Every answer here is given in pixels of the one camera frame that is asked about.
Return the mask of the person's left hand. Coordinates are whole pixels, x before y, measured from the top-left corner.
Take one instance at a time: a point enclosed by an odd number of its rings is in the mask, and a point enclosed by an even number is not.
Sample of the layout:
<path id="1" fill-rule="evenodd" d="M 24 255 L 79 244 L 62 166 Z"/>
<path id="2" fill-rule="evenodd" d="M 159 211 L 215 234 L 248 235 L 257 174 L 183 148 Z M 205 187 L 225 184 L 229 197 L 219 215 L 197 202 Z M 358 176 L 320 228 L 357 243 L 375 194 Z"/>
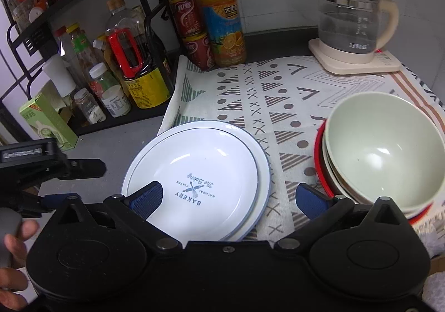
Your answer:
<path id="1" fill-rule="evenodd" d="M 26 266 L 27 247 L 25 242 L 38 232 L 39 224 L 34 220 L 25 220 L 20 225 L 17 235 L 6 234 L 4 245 L 11 254 L 11 266 L 1 268 L 1 306 L 10 311 L 20 311 L 28 305 L 19 294 L 28 287 L 28 279 L 20 270 Z"/>

